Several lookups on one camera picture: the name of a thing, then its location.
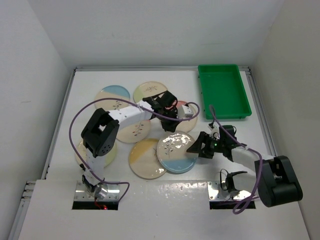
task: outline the white wall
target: white wall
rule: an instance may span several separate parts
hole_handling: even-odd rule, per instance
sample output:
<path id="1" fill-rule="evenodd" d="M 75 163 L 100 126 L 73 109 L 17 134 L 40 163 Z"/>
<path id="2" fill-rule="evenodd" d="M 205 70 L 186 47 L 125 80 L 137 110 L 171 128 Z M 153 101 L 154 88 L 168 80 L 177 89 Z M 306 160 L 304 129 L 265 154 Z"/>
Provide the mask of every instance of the white wall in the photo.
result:
<path id="1" fill-rule="evenodd" d="M 251 65 L 283 0 L 28 0 L 68 66 Z"/>
<path id="2" fill-rule="evenodd" d="M 312 239 L 320 239 L 320 1 L 286 0 L 253 74 L 279 153 L 287 155 L 303 190 L 300 208 Z"/>
<path id="3" fill-rule="evenodd" d="M 0 1 L 0 240 L 41 177 L 71 70 L 27 0 Z"/>

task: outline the round plate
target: round plate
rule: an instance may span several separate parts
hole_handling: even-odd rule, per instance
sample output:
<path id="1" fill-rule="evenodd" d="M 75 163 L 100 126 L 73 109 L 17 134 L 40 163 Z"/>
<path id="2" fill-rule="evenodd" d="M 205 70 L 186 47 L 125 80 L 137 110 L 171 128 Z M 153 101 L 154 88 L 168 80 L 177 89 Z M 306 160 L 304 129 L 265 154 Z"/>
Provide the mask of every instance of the round plate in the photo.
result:
<path id="1" fill-rule="evenodd" d="M 77 151 L 80 153 L 80 156 L 87 161 L 87 153 L 86 153 L 86 148 L 84 146 L 84 142 L 81 140 L 79 145 L 76 147 Z M 108 166 L 115 158 L 117 155 L 117 143 L 115 142 L 113 145 L 113 148 L 105 155 L 105 165 L 104 167 Z M 80 165 L 82 164 L 82 161 L 78 157 L 77 154 L 75 154 L 75 160 L 76 162 Z"/>
<path id="2" fill-rule="evenodd" d="M 156 179 L 166 173 L 157 158 L 158 139 L 147 138 L 138 142 L 129 154 L 132 171 L 143 179 Z"/>
<path id="3" fill-rule="evenodd" d="M 143 120 L 121 129 L 116 139 L 123 143 L 134 144 L 144 139 L 150 132 L 150 120 Z"/>
<path id="4" fill-rule="evenodd" d="M 191 170 L 197 161 L 197 154 L 188 153 L 187 149 L 194 142 L 193 137 L 183 131 L 171 132 L 162 137 L 156 148 L 162 166 L 175 174 Z"/>
<path id="5" fill-rule="evenodd" d="M 130 93 L 123 86 L 111 85 L 106 86 L 100 92 L 98 92 L 94 100 L 104 98 L 118 98 L 130 101 Z M 122 109 L 128 105 L 128 103 L 118 100 L 98 101 L 94 104 L 96 109 L 103 108 L 105 111 Z"/>
<path id="6" fill-rule="evenodd" d="M 185 105 L 186 103 L 187 103 L 186 101 L 178 101 L 176 107 L 178 108 L 181 105 Z M 193 106 L 191 106 L 191 104 L 189 105 L 189 107 L 192 109 L 193 115 L 195 115 L 197 113 L 196 109 Z M 195 128 L 197 121 L 198 121 L 198 117 L 195 117 L 194 119 L 191 119 L 189 121 L 182 121 L 176 127 L 176 131 L 182 131 L 185 133 L 190 132 L 192 129 Z"/>
<path id="7" fill-rule="evenodd" d="M 139 102 L 143 98 L 151 97 L 167 91 L 167 87 L 161 82 L 147 81 L 139 85 L 133 93 L 133 100 L 135 103 Z"/>

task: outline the red wire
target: red wire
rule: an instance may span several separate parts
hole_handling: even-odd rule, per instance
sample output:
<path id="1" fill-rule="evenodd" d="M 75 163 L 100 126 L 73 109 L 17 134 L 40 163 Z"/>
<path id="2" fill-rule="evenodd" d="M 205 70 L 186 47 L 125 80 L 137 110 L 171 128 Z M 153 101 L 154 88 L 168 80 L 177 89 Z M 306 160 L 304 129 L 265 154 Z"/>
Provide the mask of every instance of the red wire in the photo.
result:
<path id="1" fill-rule="evenodd" d="M 101 206 L 97 203 L 97 198 L 94 198 L 94 205 L 96 205 L 100 210 L 102 210 Z"/>

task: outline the white table surface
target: white table surface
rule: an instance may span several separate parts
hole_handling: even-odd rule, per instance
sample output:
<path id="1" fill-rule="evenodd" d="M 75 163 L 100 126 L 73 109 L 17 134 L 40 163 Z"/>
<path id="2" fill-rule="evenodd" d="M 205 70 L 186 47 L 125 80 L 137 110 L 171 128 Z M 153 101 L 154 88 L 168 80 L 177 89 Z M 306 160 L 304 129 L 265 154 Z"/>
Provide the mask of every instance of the white table surface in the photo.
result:
<path id="1" fill-rule="evenodd" d="M 245 72 L 241 72 L 252 115 L 246 119 L 223 121 L 237 128 L 238 139 L 267 153 L 253 97 Z M 109 181 L 129 181 L 131 187 L 118 211 L 72 210 L 76 181 L 82 171 L 69 144 L 69 124 L 85 104 L 108 85 L 121 85 L 133 94 L 146 81 L 165 84 L 179 100 L 201 103 L 196 71 L 92 71 L 76 72 L 57 136 L 46 180 L 38 180 L 20 233 L 20 240 L 42 239 L 130 239 L 130 240 L 304 240 L 309 239 L 297 202 L 267 208 L 256 201 L 256 209 L 240 215 L 231 210 L 210 210 L 206 181 L 216 180 L 220 168 L 243 169 L 217 154 L 198 159 L 184 174 L 166 173 L 155 180 L 136 176 L 128 164 L 134 144 L 117 141 L 116 159 L 105 168 Z M 79 116 L 72 131 L 75 144 L 95 107 Z M 209 132 L 203 114 L 190 132 Z M 152 120 L 148 137 L 164 134 L 157 119 Z"/>

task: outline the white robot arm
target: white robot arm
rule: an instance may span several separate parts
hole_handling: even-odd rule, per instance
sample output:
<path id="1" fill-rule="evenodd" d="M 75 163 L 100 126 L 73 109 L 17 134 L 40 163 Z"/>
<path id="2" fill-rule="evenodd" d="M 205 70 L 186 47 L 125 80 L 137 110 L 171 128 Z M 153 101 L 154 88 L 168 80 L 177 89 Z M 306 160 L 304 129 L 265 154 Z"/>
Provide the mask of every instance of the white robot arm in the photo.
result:
<path id="1" fill-rule="evenodd" d="M 211 159 L 215 153 L 222 153 L 230 161 L 241 164 L 255 175 L 246 171 L 227 173 L 224 191 L 229 193 L 246 190 L 252 192 L 259 180 L 257 192 L 263 204 L 267 207 L 300 201 L 303 192 L 295 171 L 286 156 L 262 156 L 262 171 L 259 174 L 260 157 L 239 144 L 235 136 L 235 128 L 231 125 L 219 127 L 219 139 L 216 138 L 216 129 L 208 134 L 200 132 L 198 139 L 187 150 L 188 153 L 197 153 L 199 157 Z"/>
<path id="2" fill-rule="evenodd" d="M 113 147 L 119 130 L 143 120 L 149 120 L 160 114 L 161 125 L 165 131 L 174 132 L 180 123 L 179 118 L 193 116 L 192 110 L 182 105 L 177 108 L 178 100 L 170 92 L 147 97 L 137 103 L 137 106 L 127 106 L 122 109 L 104 111 L 97 109 L 81 133 L 86 148 L 87 165 L 82 176 L 82 182 L 90 192 L 94 192 L 104 179 L 105 157 Z"/>

